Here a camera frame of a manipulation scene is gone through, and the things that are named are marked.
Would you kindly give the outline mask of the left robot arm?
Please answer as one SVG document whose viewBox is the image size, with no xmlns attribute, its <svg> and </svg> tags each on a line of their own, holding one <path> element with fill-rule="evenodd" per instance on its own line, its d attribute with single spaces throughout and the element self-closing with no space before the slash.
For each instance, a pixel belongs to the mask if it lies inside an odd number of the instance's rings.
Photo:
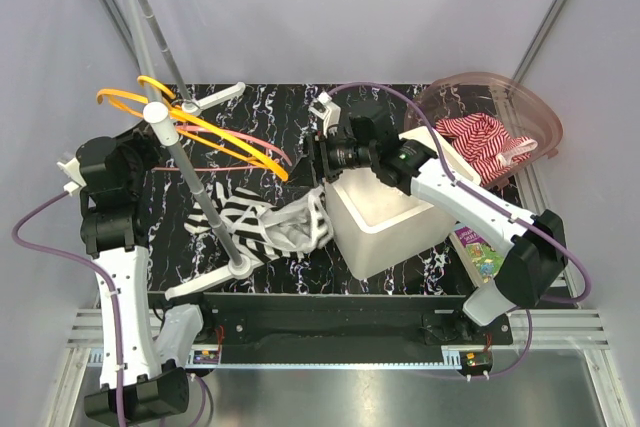
<svg viewBox="0 0 640 427">
<path fill-rule="evenodd" d="M 170 304 L 153 333 L 147 292 L 148 172 L 161 146 L 141 124 L 91 139 L 76 158 L 85 182 L 80 236 L 96 270 L 101 296 L 103 361 L 99 390 L 84 398 L 86 416 L 105 426 L 130 426 L 186 412 L 185 364 L 194 342 L 208 341 L 216 319 L 196 303 Z"/>
</svg>

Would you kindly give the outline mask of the red white striped tank top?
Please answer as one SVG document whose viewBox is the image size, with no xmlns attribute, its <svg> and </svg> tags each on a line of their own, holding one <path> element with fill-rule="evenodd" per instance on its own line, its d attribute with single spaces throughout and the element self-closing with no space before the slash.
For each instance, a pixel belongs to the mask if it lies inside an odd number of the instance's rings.
<svg viewBox="0 0 640 427">
<path fill-rule="evenodd" d="M 535 139 L 513 137 L 501 121 L 484 113 L 440 119 L 436 131 L 480 175 L 483 186 L 528 160 L 538 147 Z"/>
</svg>

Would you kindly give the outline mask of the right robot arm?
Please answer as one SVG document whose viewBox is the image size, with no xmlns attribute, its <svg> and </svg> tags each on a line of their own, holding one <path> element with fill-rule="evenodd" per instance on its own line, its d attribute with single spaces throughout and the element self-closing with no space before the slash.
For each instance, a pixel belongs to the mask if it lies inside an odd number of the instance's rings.
<svg viewBox="0 0 640 427">
<path fill-rule="evenodd" d="M 491 322 L 513 309 L 536 306 L 566 267 L 564 225 L 556 213 L 536 215 L 501 201 L 455 171 L 440 144 L 401 138 L 379 104 L 356 104 L 347 131 L 340 129 L 341 109 L 330 97 L 319 97 L 309 111 L 318 128 L 305 138 L 289 177 L 292 184 L 337 184 L 347 171 L 365 170 L 375 184 L 465 223 L 503 257 L 498 274 L 477 288 L 454 318 L 455 334 L 463 342 L 480 341 Z"/>
</svg>

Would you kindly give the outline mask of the yellow plastic hanger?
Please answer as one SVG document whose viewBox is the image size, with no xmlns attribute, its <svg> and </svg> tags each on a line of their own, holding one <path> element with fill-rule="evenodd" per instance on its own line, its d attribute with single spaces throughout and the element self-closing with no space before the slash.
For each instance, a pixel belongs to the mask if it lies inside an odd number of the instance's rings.
<svg viewBox="0 0 640 427">
<path fill-rule="evenodd" d="M 230 170 L 258 168 L 271 171 L 282 181 L 289 179 L 289 174 L 280 161 L 289 166 L 292 162 L 279 147 L 245 133 L 223 129 L 193 114 L 185 113 L 173 105 L 174 101 L 178 101 L 177 95 L 152 77 L 140 75 L 137 81 L 142 87 L 153 87 L 161 93 L 161 101 L 169 109 L 170 118 L 174 121 L 180 136 L 247 164 L 247 167 L 230 167 Z"/>
</svg>

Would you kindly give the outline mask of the black white striped tank top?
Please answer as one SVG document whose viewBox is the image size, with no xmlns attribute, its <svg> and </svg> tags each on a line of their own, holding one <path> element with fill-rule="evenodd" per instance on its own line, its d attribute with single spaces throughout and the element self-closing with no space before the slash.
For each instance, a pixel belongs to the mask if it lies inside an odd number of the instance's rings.
<svg viewBox="0 0 640 427">
<path fill-rule="evenodd" d="M 262 264 L 301 259 L 334 237 L 322 187 L 276 207 L 246 188 L 229 189 L 217 182 L 212 201 L 239 251 Z"/>
</svg>

